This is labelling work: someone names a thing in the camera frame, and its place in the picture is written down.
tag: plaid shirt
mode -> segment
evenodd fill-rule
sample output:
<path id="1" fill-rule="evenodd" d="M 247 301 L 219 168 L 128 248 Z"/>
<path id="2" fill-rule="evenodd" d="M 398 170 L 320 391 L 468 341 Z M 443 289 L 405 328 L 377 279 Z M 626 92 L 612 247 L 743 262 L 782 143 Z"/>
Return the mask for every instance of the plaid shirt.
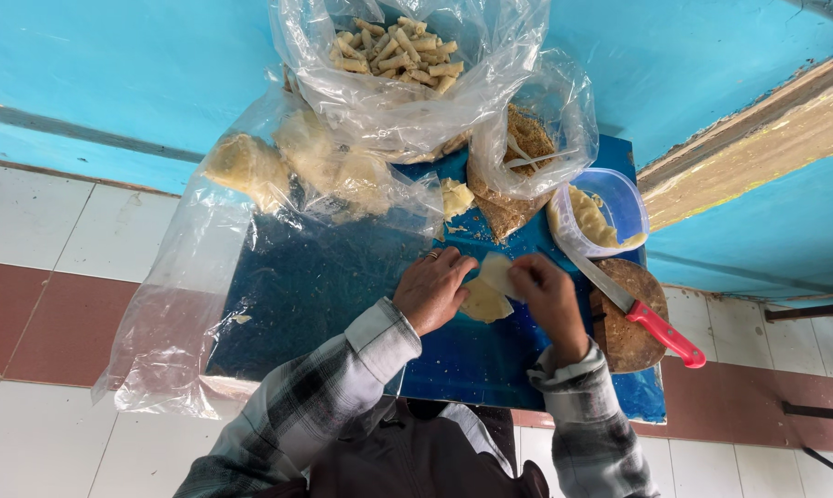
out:
<path id="1" fill-rule="evenodd" d="M 383 386 L 421 352 L 404 315 L 379 300 L 343 334 L 269 372 L 210 455 L 192 463 L 175 496 L 249 497 L 301 478 L 315 454 L 373 408 Z M 527 375 L 555 418 L 552 459 L 568 498 L 659 495 L 595 343 L 585 360 L 567 368 L 555 369 L 547 349 Z M 465 429 L 478 451 L 496 448 L 487 430 L 474 430 L 474 420 L 450 418 L 472 424 Z"/>

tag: wooden cutting board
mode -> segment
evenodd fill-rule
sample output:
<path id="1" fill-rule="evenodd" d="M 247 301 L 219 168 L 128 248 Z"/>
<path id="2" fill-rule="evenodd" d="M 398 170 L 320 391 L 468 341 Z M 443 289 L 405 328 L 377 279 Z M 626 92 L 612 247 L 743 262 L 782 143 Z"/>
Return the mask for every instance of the wooden cutting board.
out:
<path id="1" fill-rule="evenodd" d="M 663 286 L 643 267 L 631 261 L 609 258 L 597 265 L 632 296 L 669 321 Z M 652 367 L 663 359 L 666 347 L 639 323 L 629 322 L 625 313 L 599 289 L 589 293 L 595 342 L 607 355 L 613 373 L 628 373 Z"/>

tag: shirt cuff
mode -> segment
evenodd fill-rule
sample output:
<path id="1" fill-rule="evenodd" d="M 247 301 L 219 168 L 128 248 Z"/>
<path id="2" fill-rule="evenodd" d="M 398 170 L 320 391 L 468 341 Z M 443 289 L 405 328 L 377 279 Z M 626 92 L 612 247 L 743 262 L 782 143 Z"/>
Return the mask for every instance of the shirt cuff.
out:
<path id="1" fill-rule="evenodd" d="M 345 329 L 345 338 L 370 373 L 386 384 L 405 363 L 422 354 L 416 333 L 392 301 L 382 298 Z"/>
<path id="2" fill-rule="evenodd" d="M 581 362 L 565 368 L 555 368 L 554 350 L 550 345 L 542 352 L 537 364 L 527 370 L 533 387 L 543 393 L 546 411 L 556 422 L 592 423 L 619 413 L 619 400 L 607 360 L 593 340 L 591 344 Z"/>

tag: blue wall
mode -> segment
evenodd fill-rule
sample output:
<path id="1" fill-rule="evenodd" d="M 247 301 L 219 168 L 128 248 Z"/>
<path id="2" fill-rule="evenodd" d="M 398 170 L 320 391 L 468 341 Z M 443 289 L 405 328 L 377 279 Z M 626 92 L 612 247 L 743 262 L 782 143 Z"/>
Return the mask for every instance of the blue wall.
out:
<path id="1" fill-rule="evenodd" d="M 656 231 L 647 249 L 661 282 L 773 300 L 833 293 L 833 156 Z"/>
<path id="2" fill-rule="evenodd" d="M 783 0 L 554 0 L 551 22 L 547 46 L 581 61 L 601 131 L 632 141 L 638 167 L 833 56 L 833 21 Z M 278 63 L 265 0 L 0 2 L 0 104 L 195 153 Z M 0 159 L 175 193 L 195 166 L 1 124 Z M 664 282 L 833 291 L 833 158 L 656 232 L 648 249 Z"/>
<path id="3" fill-rule="evenodd" d="M 601 132 L 639 168 L 833 56 L 833 21 L 782 0 L 552 5 L 547 43 L 582 62 Z"/>
<path id="4" fill-rule="evenodd" d="M 583 63 L 601 131 L 632 141 L 639 166 L 833 56 L 833 21 L 783 0 L 552 5 L 547 45 Z M 196 153 L 277 64 L 266 0 L 0 2 L 0 104 Z M 18 135 L 0 126 L 0 159 L 172 192 L 194 167 Z"/>

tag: blue tabletop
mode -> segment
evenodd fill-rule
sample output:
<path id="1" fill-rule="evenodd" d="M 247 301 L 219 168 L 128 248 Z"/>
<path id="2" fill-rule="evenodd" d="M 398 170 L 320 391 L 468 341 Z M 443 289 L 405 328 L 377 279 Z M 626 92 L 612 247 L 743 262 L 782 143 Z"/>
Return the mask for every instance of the blue tabletop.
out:
<path id="1" fill-rule="evenodd" d="M 465 180 L 466 150 L 432 164 L 396 166 L 417 178 L 436 170 L 441 178 Z M 598 161 L 635 180 L 632 143 L 601 136 Z M 543 250 L 570 273 L 586 330 L 591 332 L 588 280 L 556 247 L 545 210 L 512 234 L 493 243 L 477 208 L 454 219 L 465 228 L 446 234 L 444 243 L 483 259 L 487 251 L 514 258 Z M 247 313 L 245 323 L 229 320 L 217 330 L 207 373 L 261 380 L 282 362 L 304 355 L 341 333 L 364 309 L 391 296 L 403 269 L 428 247 L 414 235 L 378 226 L 369 220 L 346 223 L 342 234 L 309 220 L 296 223 L 255 216 L 245 240 L 226 302 L 227 314 Z M 643 247 L 619 255 L 646 266 Z M 457 314 L 441 329 L 422 337 L 422 356 L 408 363 L 387 391 L 429 400 L 543 410 L 542 396 L 524 371 L 548 345 L 527 313 L 513 302 L 509 317 L 481 323 Z M 620 405 L 632 419 L 664 422 L 666 404 L 658 365 L 613 376 Z"/>
<path id="2" fill-rule="evenodd" d="M 431 165 L 398 168 L 412 178 L 424 174 L 427 168 L 434 168 L 441 178 L 452 177 L 464 182 L 467 156 L 466 151 L 461 151 Z M 634 182 L 632 143 L 601 136 L 598 160 L 593 167 L 615 169 Z M 445 242 L 436 241 L 435 245 L 454 245 L 464 255 L 474 256 L 479 261 L 488 251 L 504 253 L 513 259 L 538 250 L 550 255 L 573 278 L 579 310 L 586 330 L 591 333 L 592 315 L 588 302 L 591 287 L 588 279 L 555 246 L 548 231 L 545 209 L 503 244 L 493 242 L 488 223 L 477 208 L 454 218 L 450 225 L 466 230 L 447 233 Z M 647 266 L 643 247 L 618 257 Z M 477 275 L 477 270 L 473 270 L 473 274 Z M 513 301 L 512 308 L 515 312 L 510 316 L 489 324 L 476 322 L 459 313 L 445 326 L 423 336 L 422 356 L 408 364 L 400 383 L 400 394 L 413 398 L 543 410 L 542 396 L 529 385 L 524 371 L 536 362 L 549 341 L 542 329 L 533 323 L 526 305 Z M 613 379 L 620 405 L 630 418 L 647 422 L 665 421 L 666 403 L 658 368 L 618 374 Z"/>

